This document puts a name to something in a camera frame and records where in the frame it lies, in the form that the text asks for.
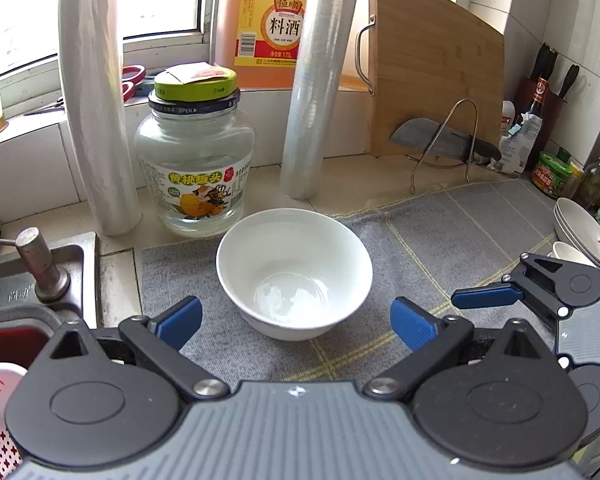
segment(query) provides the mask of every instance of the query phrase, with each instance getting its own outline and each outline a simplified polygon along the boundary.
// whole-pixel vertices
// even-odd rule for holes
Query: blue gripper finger
[[[391,328],[412,351],[438,335],[442,322],[407,298],[395,298],[390,311]]]
[[[459,288],[451,295],[451,303],[461,310],[513,305],[524,299],[524,293],[512,283],[501,282],[475,288]]]
[[[202,325],[202,303],[187,296],[149,322],[149,330],[167,345],[180,350]]]

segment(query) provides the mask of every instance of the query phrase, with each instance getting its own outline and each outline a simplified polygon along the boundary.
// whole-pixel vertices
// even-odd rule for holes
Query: plastic wrap roll
[[[69,130],[93,215],[104,235],[142,213],[122,106],[116,0],[58,0],[59,65]]]
[[[280,176],[291,198],[309,198],[318,189],[355,6],[356,0],[307,0]]]

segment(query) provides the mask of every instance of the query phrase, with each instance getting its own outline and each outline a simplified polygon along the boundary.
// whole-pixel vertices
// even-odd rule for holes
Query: scissors
[[[146,69],[142,65],[130,65],[122,68],[122,101],[127,102],[136,93],[136,85],[146,77]],[[64,97],[59,97],[53,103],[36,108],[24,115],[46,114],[64,110]]]

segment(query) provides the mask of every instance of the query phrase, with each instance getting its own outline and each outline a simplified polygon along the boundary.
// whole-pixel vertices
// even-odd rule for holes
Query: window frame
[[[208,61],[214,0],[198,0],[200,23],[192,30],[131,36],[123,40],[125,65],[147,70]],[[7,118],[48,104],[61,96],[58,55],[51,54],[0,75],[0,98]]]

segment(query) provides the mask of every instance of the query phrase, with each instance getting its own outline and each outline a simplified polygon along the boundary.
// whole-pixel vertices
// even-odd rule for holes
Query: yellow label
[[[305,0],[240,0],[237,66],[296,65]]]

